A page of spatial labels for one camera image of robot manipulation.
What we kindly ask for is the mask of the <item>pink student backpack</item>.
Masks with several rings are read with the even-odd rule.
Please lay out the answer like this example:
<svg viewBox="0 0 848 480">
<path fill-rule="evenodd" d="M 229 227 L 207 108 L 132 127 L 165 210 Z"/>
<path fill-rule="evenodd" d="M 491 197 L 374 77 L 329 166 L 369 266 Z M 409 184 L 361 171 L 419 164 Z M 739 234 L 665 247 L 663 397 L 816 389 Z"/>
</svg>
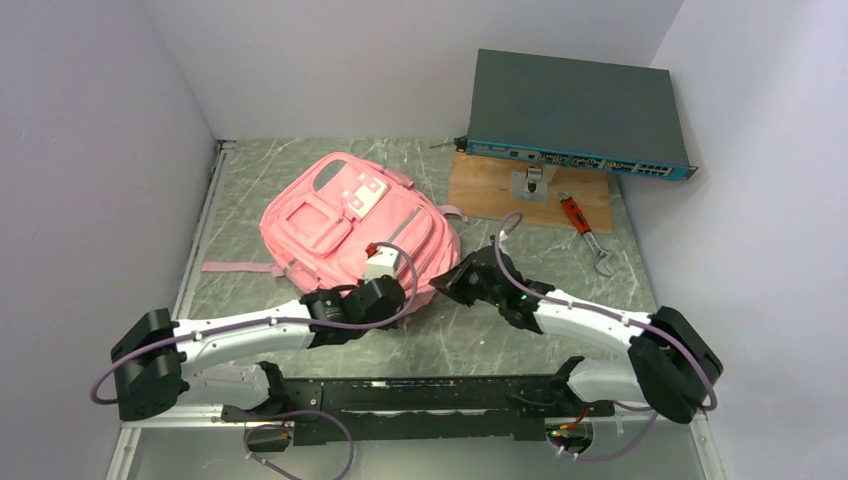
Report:
<svg viewBox="0 0 848 480">
<path fill-rule="evenodd" d="M 412 259 L 396 263 L 411 310 L 435 295 L 430 280 L 455 267 L 461 242 L 449 223 L 467 216 L 436 205 L 405 174 L 346 152 L 318 160 L 266 207 L 259 232 L 272 260 L 206 262 L 206 272 L 256 272 L 290 280 L 304 293 L 354 284 L 372 272 L 368 249 L 389 242 Z"/>
</svg>

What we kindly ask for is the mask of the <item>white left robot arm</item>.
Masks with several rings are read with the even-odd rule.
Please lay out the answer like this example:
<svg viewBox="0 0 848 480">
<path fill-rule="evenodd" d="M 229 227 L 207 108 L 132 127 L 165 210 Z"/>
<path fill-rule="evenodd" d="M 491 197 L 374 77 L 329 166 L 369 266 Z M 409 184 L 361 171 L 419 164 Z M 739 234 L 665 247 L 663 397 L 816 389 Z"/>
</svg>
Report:
<svg viewBox="0 0 848 480">
<path fill-rule="evenodd" d="M 275 419 L 289 403 L 279 368 L 265 362 L 238 370 L 232 361 L 343 345 L 390 325 L 408 303 L 400 283 L 382 276 L 218 319 L 175 320 L 166 308 L 151 310 L 110 351 L 107 374 L 114 380 L 119 417 L 146 420 L 209 394 L 261 419 Z"/>
</svg>

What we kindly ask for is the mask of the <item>blue network switch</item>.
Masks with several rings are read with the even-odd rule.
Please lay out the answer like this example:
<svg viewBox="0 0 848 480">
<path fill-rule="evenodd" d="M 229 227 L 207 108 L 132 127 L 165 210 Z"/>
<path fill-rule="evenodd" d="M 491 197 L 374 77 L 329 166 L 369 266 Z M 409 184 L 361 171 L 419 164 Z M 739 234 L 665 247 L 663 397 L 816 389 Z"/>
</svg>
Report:
<svg viewBox="0 0 848 480">
<path fill-rule="evenodd" d="M 685 181 L 689 161 L 669 71 L 481 49 L 470 155 Z"/>
</svg>

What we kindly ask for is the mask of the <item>wooden board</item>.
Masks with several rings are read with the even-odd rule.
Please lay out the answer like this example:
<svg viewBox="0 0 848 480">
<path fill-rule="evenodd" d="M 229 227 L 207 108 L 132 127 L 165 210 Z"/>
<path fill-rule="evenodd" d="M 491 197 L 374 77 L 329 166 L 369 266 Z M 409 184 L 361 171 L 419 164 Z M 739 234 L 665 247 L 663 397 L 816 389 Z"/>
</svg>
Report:
<svg viewBox="0 0 848 480">
<path fill-rule="evenodd" d="M 558 194 L 568 192 L 587 217 L 595 233 L 611 234 L 613 216 L 609 177 L 602 172 L 558 167 L 547 188 L 545 201 L 513 196 L 512 175 L 520 179 L 525 162 L 467 155 L 456 152 L 449 177 L 448 203 L 473 217 L 500 220 L 519 210 L 532 225 L 573 227 L 559 204 Z"/>
</svg>

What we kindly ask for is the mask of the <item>grey metal bracket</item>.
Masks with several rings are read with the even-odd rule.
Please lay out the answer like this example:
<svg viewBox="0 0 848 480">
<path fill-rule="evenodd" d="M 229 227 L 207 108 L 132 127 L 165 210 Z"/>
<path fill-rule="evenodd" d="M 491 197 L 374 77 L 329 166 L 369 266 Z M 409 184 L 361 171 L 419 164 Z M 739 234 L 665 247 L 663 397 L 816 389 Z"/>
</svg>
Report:
<svg viewBox="0 0 848 480">
<path fill-rule="evenodd" d="M 552 165 L 527 167 L 523 171 L 513 171 L 510 175 L 510 192 L 514 200 L 546 203 L 548 187 L 557 168 Z"/>
</svg>

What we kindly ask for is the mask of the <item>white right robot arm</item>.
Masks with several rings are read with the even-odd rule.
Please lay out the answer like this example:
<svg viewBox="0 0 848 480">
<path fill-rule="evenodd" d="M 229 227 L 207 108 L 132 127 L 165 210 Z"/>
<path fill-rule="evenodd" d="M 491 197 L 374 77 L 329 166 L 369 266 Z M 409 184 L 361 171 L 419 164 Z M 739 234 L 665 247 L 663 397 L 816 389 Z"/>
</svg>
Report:
<svg viewBox="0 0 848 480">
<path fill-rule="evenodd" d="M 574 415 L 598 401 L 644 404 L 688 424 L 717 405 L 714 386 L 724 371 L 718 356 L 678 310 L 633 312 L 582 300 L 523 277 L 508 255 L 487 246 L 466 256 L 430 285 L 453 301 L 494 306 L 511 326 L 576 339 L 613 359 L 570 357 L 554 378 L 551 401 Z"/>
</svg>

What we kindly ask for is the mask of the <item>orange adjustable wrench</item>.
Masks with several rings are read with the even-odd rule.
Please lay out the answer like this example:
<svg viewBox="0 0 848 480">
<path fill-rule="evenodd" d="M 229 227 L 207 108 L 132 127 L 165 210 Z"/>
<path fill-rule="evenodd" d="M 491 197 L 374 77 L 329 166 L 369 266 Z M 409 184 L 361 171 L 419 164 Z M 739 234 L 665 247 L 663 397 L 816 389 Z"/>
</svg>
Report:
<svg viewBox="0 0 848 480">
<path fill-rule="evenodd" d="M 586 216 L 577 202 L 568 192 L 560 192 L 558 199 L 566 217 L 588 244 L 593 255 L 595 271 L 603 277 L 613 277 L 615 271 L 610 262 L 612 253 L 604 249 L 597 241 Z"/>
</svg>

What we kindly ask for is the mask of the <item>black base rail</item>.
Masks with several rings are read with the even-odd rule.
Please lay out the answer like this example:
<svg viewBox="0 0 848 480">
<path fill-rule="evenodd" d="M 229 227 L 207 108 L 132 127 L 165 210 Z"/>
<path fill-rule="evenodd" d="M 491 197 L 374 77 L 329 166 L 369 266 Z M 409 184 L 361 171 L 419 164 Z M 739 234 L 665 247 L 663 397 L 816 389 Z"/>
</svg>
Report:
<svg viewBox="0 0 848 480">
<path fill-rule="evenodd" d="M 287 396 L 258 412 L 226 405 L 226 423 L 288 421 L 296 446 L 343 441 L 508 437 L 541 441 L 557 421 L 614 415 L 611 402 L 579 404 L 549 375 L 286 379 Z"/>
</svg>

